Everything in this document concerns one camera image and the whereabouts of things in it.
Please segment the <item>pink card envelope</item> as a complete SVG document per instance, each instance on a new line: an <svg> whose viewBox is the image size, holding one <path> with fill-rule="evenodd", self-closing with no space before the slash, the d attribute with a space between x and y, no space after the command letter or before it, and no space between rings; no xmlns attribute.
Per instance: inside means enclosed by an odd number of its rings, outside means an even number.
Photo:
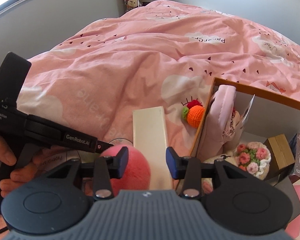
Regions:
<svg viewBox="0 0 300 240"><path fill-rule="evenodd" d="M298 198L300 200L300 185L294 186ZM298 215L293 215L294 219L289 222L286 233L292 237L292 239L299 239L300 238L300 211L298 211Z"/></svg>

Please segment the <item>crochet orange fruit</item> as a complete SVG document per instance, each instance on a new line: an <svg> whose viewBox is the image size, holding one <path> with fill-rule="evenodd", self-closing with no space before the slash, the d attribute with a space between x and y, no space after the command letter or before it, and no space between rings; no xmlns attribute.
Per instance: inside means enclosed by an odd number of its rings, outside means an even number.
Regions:
<svg viewBox="0 0 300 240"><path fill-rule="evenodd" d="M205 108L198 99L193 99L183 105L182 118L193 128L198 128L203 118Z"/></svg>

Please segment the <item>pink fluffy pompom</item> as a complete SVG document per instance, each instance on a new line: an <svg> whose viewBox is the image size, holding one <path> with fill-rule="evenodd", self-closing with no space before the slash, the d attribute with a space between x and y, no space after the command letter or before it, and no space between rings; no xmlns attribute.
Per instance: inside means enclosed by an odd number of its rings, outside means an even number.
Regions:
<svg viewBox="0 0 300 240"><path fill-rule="evenodd" d="M119 194L120 190L148 190L151 179L151 169L148 161L143 154L131 145L115 145L105 150L101 155L115 156L126 146L129 151L128 164L121 179L111 179L114 196Z"/></svg>

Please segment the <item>white cream tube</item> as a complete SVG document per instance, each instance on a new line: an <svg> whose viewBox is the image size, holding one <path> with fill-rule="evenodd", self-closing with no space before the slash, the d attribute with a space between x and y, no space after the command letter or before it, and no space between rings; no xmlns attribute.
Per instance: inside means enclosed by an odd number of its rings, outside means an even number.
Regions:
<svg viewBox="0 0 300 240"><path fill-rule="evenodd" d="M247 107L246 107L246 109L245 109L245 111L244 111L244 113L241 117L240 129L243 129L245 127L245 124L248 121L249 113L250 113L251 107L253 105L254 99L255 99L255 95L253 95L253 97L251 98L249 104L247 105Z"/></svg>

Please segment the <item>white long box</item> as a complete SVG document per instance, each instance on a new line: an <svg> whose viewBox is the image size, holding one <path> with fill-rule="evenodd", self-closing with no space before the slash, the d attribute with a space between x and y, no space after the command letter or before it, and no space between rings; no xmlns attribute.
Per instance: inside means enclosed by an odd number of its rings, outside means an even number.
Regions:
<svg viewBox="0 0 300 240"><path fill-rule="evenodd" d="M170 190L173 181L166 164L167 128L162 106L133 111L133 145L148 161L150 190Z"/></svg>

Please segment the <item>crochet bear with flowers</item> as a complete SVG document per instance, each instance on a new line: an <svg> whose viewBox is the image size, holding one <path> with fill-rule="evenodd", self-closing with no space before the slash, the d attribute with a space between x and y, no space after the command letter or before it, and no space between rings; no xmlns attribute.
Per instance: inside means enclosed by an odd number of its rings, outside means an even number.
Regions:
<svg viewBox="0 0 300 240"><path fill-rule="evenodd" d="M226 160L256 178L264 180L269 172L271 155L263 143L255 141L240 144L235 150L207 159L204 163L213 164L215 160Z"/></svg>

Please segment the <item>photo card box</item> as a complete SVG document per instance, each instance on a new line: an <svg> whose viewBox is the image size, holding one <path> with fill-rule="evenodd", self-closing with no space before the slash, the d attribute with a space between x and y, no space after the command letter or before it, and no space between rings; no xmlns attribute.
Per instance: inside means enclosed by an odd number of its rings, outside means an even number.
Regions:
<svg viewBox="0 0 300 240"><path fill-rule="evenodd" d="M295 163L289 172L289 179L294 184L300 180L300 133L296 133L289 142Z"/></svg>

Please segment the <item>gold gift box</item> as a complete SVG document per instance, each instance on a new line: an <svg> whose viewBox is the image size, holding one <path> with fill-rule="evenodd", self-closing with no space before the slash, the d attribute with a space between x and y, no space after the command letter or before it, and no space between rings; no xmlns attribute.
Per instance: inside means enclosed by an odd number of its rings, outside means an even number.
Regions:
<svg viewBox="0 0 300 240"><path fill-rule="evenodd" d="M292 150L284 134L269 137L263 144L267 147L271 155L266 180L286 172L295 163Z"/></svg>

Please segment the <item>pink bed duvet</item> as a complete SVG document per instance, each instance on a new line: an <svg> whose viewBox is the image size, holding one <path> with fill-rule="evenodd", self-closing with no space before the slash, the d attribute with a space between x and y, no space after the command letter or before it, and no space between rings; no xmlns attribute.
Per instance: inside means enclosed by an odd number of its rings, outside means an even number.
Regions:
<svg viewBox="0 0 300 240"><path fill-rule="evenodd" d="M132 139L132 113L162 106L168 143L188 153L187 100L207 101L213 79L300 102L300 46L258 23L159 0L97 20L31 59L17 108L103 141Z"/></svg>

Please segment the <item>pink pouch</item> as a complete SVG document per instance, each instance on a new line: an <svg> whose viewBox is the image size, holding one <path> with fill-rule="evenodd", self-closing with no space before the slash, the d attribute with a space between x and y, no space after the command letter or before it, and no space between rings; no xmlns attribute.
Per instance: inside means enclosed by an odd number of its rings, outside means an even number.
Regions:
<svg viewBox="0 0 300 240"><path fill-rule="evenodd" d="M233 151L241 131L242 117L234 109L236 87L221 85L210 100L199 140L197 158L205 161Z"/></svg>

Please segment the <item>black box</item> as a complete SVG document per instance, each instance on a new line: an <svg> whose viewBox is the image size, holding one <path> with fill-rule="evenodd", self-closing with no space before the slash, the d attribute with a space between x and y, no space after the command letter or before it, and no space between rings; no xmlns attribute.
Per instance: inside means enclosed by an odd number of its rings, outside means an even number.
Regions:
<svg viewBox="0 0 300 240"><path fill-rule="evenodd" d="M284 178L274 186L275 188L282 191L290 200L292 206L292 214L288 222L291 222L294 217L293 215L298 215L298 211L300 211L300 200L294 189L293 183L290 181L289 177Z"/></svg>

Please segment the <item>orange cardboard box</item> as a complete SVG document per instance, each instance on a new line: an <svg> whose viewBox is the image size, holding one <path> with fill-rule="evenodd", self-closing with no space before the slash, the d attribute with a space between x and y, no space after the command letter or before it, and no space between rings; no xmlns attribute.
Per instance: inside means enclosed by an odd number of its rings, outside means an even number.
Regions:
<svg viewBox="0 0 300 240"><path fill-rule="evenodd" d="M213 80L209 100L221 86L235 87L234 107L243 115L235 137L223 146L223 153L235 155L240 144L266 145L271 155L269 163L261 165L260 176L289 196L297 195L286 232L300 239L300 101L284 96L273 84L260 89L219 78Z"/></svg>

